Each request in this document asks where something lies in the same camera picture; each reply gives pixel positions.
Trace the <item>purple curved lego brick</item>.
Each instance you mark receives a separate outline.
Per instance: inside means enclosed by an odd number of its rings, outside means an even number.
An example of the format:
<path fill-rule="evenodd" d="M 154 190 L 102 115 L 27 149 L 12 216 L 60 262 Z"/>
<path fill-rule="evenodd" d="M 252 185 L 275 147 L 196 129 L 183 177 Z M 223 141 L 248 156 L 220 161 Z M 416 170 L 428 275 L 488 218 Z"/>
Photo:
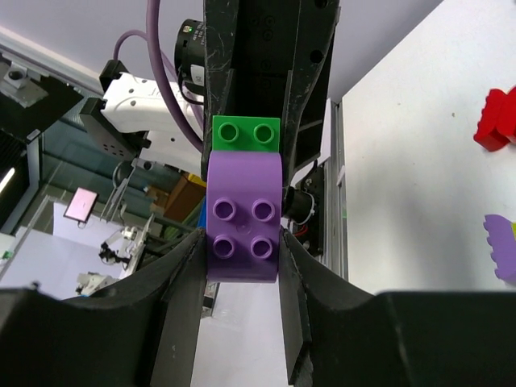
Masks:
<path fill-rule="evenodd" d="M 207 276 L 218 282 L 277 279 L 282 203 L 281 157 L 213 151 L 206 195 Z"/>

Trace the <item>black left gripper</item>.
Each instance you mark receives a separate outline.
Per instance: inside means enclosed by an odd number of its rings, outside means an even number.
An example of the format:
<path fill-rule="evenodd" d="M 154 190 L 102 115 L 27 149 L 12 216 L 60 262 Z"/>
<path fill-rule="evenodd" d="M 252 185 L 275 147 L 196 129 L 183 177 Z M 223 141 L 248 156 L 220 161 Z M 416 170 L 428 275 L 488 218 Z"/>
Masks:
<path fill-rule="evenodd" d="M 205 1 L 201 177 L 213 149 L 213 117 L 232 87 L 245 97 L 284 97 L 283 184 L 320 156 L 338 1 Z"/>

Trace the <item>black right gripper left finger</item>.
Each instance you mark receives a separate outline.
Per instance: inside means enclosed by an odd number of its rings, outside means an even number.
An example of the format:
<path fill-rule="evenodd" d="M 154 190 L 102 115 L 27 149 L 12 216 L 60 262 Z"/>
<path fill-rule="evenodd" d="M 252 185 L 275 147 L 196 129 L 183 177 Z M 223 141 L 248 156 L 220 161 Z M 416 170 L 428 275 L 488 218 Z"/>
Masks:
<path fill-rule="evenodd" d="M 88 297 L 1 292 L 4 386 L 187 386 L 206 287 L 206 233 Z"/>

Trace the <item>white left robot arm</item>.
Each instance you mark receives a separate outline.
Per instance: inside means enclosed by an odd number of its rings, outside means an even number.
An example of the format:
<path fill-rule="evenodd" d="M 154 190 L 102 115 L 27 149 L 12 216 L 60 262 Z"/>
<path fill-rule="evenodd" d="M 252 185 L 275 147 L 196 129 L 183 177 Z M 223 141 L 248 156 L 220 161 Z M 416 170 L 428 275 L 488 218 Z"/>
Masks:
<path fill-rule="evenodd" d="M 180 27 L 170 111 L 159 82 L 118 59 L 100 75 L 104 94 L 80 117 L 106 152 L 206 175 L 214 117 L 279 119 L 283 182 L 319 157 L 337 1 L 207 1 Z"/>

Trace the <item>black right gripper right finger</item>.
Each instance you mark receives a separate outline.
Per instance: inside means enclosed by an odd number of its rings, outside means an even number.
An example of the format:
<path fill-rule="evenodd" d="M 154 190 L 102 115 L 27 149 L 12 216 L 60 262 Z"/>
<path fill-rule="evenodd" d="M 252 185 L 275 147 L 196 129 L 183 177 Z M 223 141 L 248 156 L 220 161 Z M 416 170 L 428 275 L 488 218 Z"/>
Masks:
<path fill-rule="evenodd" d="M 280 234 L 287 379 L 294 386 L 512 386 L 512 292 L 372 295 Z"/>

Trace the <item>green lego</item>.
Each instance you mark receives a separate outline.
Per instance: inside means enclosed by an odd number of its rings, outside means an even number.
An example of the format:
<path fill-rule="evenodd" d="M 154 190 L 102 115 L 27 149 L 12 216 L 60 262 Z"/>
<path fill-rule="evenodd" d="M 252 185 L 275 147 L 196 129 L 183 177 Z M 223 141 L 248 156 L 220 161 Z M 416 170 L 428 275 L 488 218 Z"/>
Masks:
<path fill-rule="evenodd" d="M 279 118 L 215 115 L 213 151 L 279 152 Z"/>

